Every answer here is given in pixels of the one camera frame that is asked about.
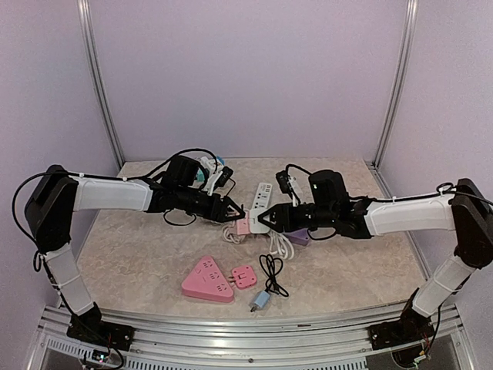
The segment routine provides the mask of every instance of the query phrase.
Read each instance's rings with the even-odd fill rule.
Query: white cable
[[[246,235],[235,234],[235,225],[236,222],[233,221],[231,224],[223,226],[223,240],[228,243],[240,244],[245,240]]]
[[[273,256],[279,254],[279,257],[283,260],[290,260],[294,257],[293,245],[287,237],[274,230],[270,230],[268,235],[270,237],[270,254]]]

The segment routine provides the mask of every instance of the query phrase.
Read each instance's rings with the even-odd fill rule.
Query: pink plug
[[[236,267],[231,273],[238,289],[247,289],[257,283],[257,276],[249,265]]]

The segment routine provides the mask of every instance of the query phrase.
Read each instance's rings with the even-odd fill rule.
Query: beige table
[[[126,163],[120,175],[144,174],[158,163]],[[287,163],[310,171],[339,171],[351,195],[381,196],[362,160],[321,158],[227,160],[237,182],[230,196],[250,207],[258,183],[270,182],[274,185],[271,204],[289,201],[275,180],[275,173]],[[292,174],[306,200],[311,200],[305,176],[295,171]],[[188,217],[175,211],[169,219],[184,222]],[[248,304],[265,280],[258,257],[268,248],[264,236],[250,235],[240,245],[228,244],[221,240],[221,226],[204,220],[172,227],[161,214],[103,210],[82,249],[79,267],[101,308],[196,318],[286,317],[368,308],[406,300],[424,282],[404,234],[371,240],[337,236],[295,246],[295,258],[285,263],[279,276],[290,297],[275,296],[267,310],[251,314]],[[251,264],[259,283],[243,291],[235,288],[235,301],[230,304],[183,297],[183,279],[206,254],[214,257],[225,276],[234,267]]]

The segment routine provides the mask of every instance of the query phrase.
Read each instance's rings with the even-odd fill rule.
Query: white wall
[[[14,225],[16,187],[52,163],[115,174],[87,66],[76,1],[0,2],[0,368],[18,369],[55,294],[32,270],[35,246]],[[18,212],[29,195],[19,199]],[[76,214],[77,250],[94,217]]]
[[[91,2],[126,158],[202,146],[221,156],[373,159],[406,5]]]
[[[411,61],[382,172],[396,195],[470,177],[493,198],[493,2],[420,0]],[[417,234],[435,269],[453,233]],[[479,369],[493,368],[493,266],[473,275],[458,309]]]

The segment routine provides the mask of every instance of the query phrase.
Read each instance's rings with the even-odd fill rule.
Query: cable connector
[[[257,310],[263,310],[263,308],[269,303],[270,293],[268,291],[259,291],[253,301],[250,303],[250,312]]]

